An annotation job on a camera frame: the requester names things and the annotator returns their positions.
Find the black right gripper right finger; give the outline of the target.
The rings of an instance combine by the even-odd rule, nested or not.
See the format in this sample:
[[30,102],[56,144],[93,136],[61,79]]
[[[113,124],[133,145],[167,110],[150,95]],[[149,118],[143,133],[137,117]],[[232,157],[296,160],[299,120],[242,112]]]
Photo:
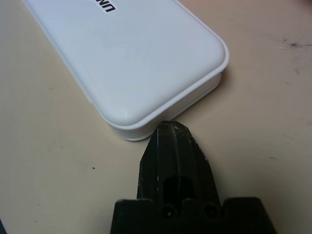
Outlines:
[[214,176],[209,161],[190,130],[175,124],[177,149],[178,194],[181,199],[191,198],[200,203],[219,203]]

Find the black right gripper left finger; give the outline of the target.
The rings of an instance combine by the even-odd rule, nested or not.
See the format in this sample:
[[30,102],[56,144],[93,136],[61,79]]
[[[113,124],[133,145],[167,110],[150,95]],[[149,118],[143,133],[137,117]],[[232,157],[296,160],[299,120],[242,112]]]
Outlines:
[[176,203],[175,121],[160,123],[139,165],[137,198]]

